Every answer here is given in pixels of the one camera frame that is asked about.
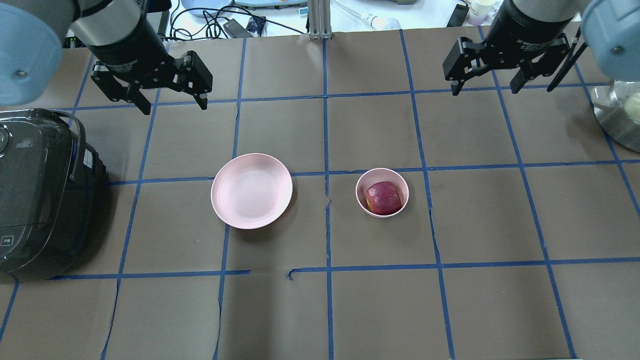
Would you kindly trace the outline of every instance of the bowl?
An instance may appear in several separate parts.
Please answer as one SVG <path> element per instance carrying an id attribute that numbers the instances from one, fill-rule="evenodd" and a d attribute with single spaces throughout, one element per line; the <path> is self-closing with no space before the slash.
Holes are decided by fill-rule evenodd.
<path id="1" fill-rule="evenodd" d="M 280 217 L 292 194 L 291 175 L 280 160 L 246 154 L 220 169 L 211 185 L 211 205 L 228 225 L 257 229 Z"/>
<path id="2" fill-rule="evenodd" d="M 398 191 L 398 195 L 400 195 L 402 208 L 400 208 L 400 210 L 396 211 L 393 214 L 389 214 L 389 215 L 374 214 L 371 211 L 369 211 L 369 208 L 367 207 L 367 201 L 365 199 L 364 193 L 373 184 L 379 183 L 381 181 L 390 181 L 396 187 L 396 190 Z M 358 204 L 364 210 L 364 212 L 371 215 L 372 217 L 390 218 L 398 214 L 400 211 L 402 211 L 406 206 L 406 203 L 409 201 L 409 186 L 406 184 L 406 181 L 404 180 L 404 178 L 400 176 L 400 174 L 398 174 L 397 172 L 389 168 L 374 168 L 362 174 L 362 176 L 360 176 L 360 179 L 358 179 L 358 182 L 356 183 L 356 200 L 358 201 Z"/>

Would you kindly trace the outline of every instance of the plate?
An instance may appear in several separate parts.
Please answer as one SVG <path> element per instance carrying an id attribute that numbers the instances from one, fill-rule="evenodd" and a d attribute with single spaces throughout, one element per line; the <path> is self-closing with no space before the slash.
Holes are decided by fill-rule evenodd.
<path id="1" fill-rule="evenodd" d="M 211 204 L 220 220 L 238 229 L 274 222 L 293 194 L 291 175 L 267 154 L 238 156 L 223 166 L 211 186 Z"/>

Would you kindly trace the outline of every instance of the kitchen appliance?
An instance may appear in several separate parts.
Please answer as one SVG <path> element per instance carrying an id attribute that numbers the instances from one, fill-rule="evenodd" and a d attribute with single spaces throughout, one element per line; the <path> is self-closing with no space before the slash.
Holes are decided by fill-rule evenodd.
<path id="1" fill-rule="evenodd" d="M 73 264 L 105 174 L 75 116 L 0 111 L 0 283 L 47 279 Z"/>

